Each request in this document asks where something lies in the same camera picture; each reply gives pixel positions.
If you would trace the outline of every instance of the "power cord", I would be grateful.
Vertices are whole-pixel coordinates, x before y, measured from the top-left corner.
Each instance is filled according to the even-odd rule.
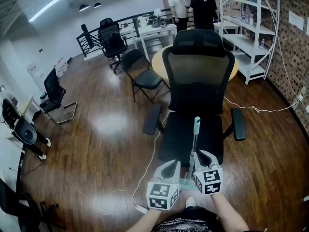
[[[165,120],[168,118],[168,116],[169,116],[169,115],[166,116],[166,118],[163,120],[162,124],[164,124],[164,122],[165,122]],[[160,136],[160,134],[161,134],[161,132],[159,132],[159,134],[158,134],[157,137],[155,138],[155,140],[154,140],[154,146],[155,146],[156,140],[158,139],[158,137]],[[155,156],[155,147],[154,147],[153,156],[151,157],[151,160],[150,160],[150,162],[149,162],[149,164],[148,164],[148,166],[147,166],[147,168],[146,168],[145,174],[142,176],[142,178],[140,178],[140,181],[139,181],[139,183],[137,184],[137,187],[136,187],[136,189],[134,190],[133,195],[132,195],[132,204],[133,204],[133,206],[134,206],[135,208],[137,208],[138,206],[134,204],[134,201],[133,201],[134,195],[135,195],[137,189],[138,189],[139,186],[140,186],[140,182],[141,182],[142,179],[146,176],[147,171],[148,171],[148,169],[149,169],[149,167],[150,167],[150,165],[151,165],[151,163],[152,163],[152,161],[153,161],[153,159],[154,159],[154,156]]]
[[[271,14],[271,18],[272,18],[272,21],[273,21],[273,23],[274,23],[274,26],[276,27],[276,23],[275,23],[275,20],[274,20],[274,16],[273,16],[272,13],[270,13],[270,14]],[[236,103],[234,103],[234,102],[231,102],[227,97],[224,96],[224,98],[225,98],[229,103],[231,103],[231,104],[233,104],[233,105],[236,105],[237,107],[239,107],[239,108],[241,108],[241,109],[244,109],[244,108],[252,108],[252,109],[254,109],[257,113],[260,113],[260,112],[269,112],[269,113],[272,113],[272,112],[281,112],[281,111],[283,111],[283,110],[287,110],[287,109],[289,109],[290,107],[292,107],[292,106],[296,105],[297,103],[301,102],[301,100],[299,99],[299,97],[295,94],[294,89],[293,89],[293,87],[292,87],[292,85],[291,85],[291,81],[290,81],[288,72],[287,72],[286,67],[285,67],[284,58],[283,58],[283,53],[282,53],[282,50],[281,50],[281,42],[280,42],[280,38],[279,38],[279,35],[278,35],[278,34],[277,34],[277,40],[278,40],[278,44],[279,44],[279,49],[280,49],[281,58],[282,58],[282,63],[283,63],[283,67],[284,67],[284,71],[285,71],[286,77],[287,77],[287,79],[288,79],[288,82],[289,82],[289,85],[290,85],[290,87],[291,87],[291,90],[292,90],[292,92],[294,93],[294,95],[298,98],[298,101],[296,101],[294,104],[292,104],[292,105],[290,105],[290,106],[288,106],[288,107],[282,108],[282,109],[280,109],[280,110],[271,110],[271,111],[270,111],[270,110],[261,110],[261,109],[258,109],[258,108],[256,108],[256,107],[254,107],[254,106],[243,106],[243,107],[242,107],[242,106],[239,106],[238,104],[236,104]]]
[[[26,172],[25,174],[21,174],[21,175],[27,175],[27,174],[29,174],[30,172],[33,172],[33,171],[37,170],[39,167],[41,167],[42,164],[43,164],[43,162],[41,162],[40,165],[37,166],[36,168],[31,169],[31,170],[29,170],[28,172]]]

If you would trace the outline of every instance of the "person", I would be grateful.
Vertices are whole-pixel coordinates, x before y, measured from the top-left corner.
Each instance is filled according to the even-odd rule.
[[[174,214],[156,225],[162,211],[150,209],[127,232],[249,232],[248,225],[221,193],[211,195],[218,214],[196,206],[192,197],[187,198],[185,210]]]
[[[186,30],[188,25],[188,12],[184,0],[169,0],[170,10],[173,13],[173,21],[177,26],[177,32]]]
[[[193,13],[196,29],[214,31],[213,18],[218,19],[215,0],[191,0],[189,11]]]

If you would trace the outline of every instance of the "shoe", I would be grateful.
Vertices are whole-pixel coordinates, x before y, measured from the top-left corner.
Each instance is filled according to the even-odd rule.
[[[187,200],[185,201],[185,207],[186,208],[188,208],[188,207],[190,207],[190,206],[196,206],[197,205],[197,203],[195,203],[195,200],[194,200],[194,198],[192,198],[192,197],[188,197],[187,198]]]
[[[42,156],[39,156],[39,158],[40,158],[41,160],[46,160],[47,155],[42,155]]]
[[[52,146],[52,143],[50,142],[49,138],[46,139],[48,141],[47,146],[50,147]]]

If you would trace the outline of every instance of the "chair seat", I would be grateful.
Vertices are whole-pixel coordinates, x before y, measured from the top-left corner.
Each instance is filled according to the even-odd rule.
[[[223,131],[220,116],[200,116],[197,150],[206,150],[223,162]],[[164,162],[179,160],[182,167],[189,167],[193,145],[194,116],[171,112],[167,118],[158,158]]]
[[[40,104],[40,107],[47,113],[59,108],[61,103],[53,103],[50,100],[46,100]]]
[[[110,48],[110,49],[105,49],[105,56],[107,58],[112,58],[115,57],[119,54],[122,54],[126,51],[127,46],[125,44],[121,44],[118,47],[115,48]]]
[[[135,83],[141,88],[156,89],[162,81],[152,69],[144,70],[135,78]]]

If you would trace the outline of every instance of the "shelf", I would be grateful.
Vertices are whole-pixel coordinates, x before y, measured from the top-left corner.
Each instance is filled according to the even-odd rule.
[[[265,28],[264,26],[260,26],[260,30],[258,31],[256,29],[256,22],[253,23],[253,26],[250,26],[250,24],[247,24],[245,22],[243,22],[241,20],[241,18],[235,18],[235,17],[231,17],[231,16],[227,16],[227,15],[224,15],[223,16],[223,19],[224,20],[227,20],[229,22],[232,22],[234,24],[237,24],[239,26],[243,26],[244,28],[247,28],[249,29],[250,31],[254,32],[254,33],[261,33],[261,34],[270,34],[270,35],[276,35],[275,32],[273,32],[272,30],[268,29],[268,28]]]
[[[250,77],[252,75],[258,75],[258,74],[264,74],[265,70],[260,66],[257,65],[251,70],[251,74],[249,76],[249,71],[251,69],[251,58],[248,57],[245,53],[242,51],[232,51],[235,58],[238,61],[238,70],[246,77]]]
[[[248,0],[232,0],[232,1],[245,3],[245,4],[248,4],[248,5],[254,6],[254,7],[258,7],[258,6],[259,6],[258,3],[256,3],[256,2],[251,2],[251,1],[248,1]],[[265,5],[261,5],[261,8],[270,10],[270,9],[269,9],[267,6],[265,6]]]
[[[266,55],[268,50],[266,48],[260,48],[253,52],[254,41],[249,39],[247,36],[243,34],[224,34],[223,38],[230,41],[249,56],[257,56],[257,55]]]

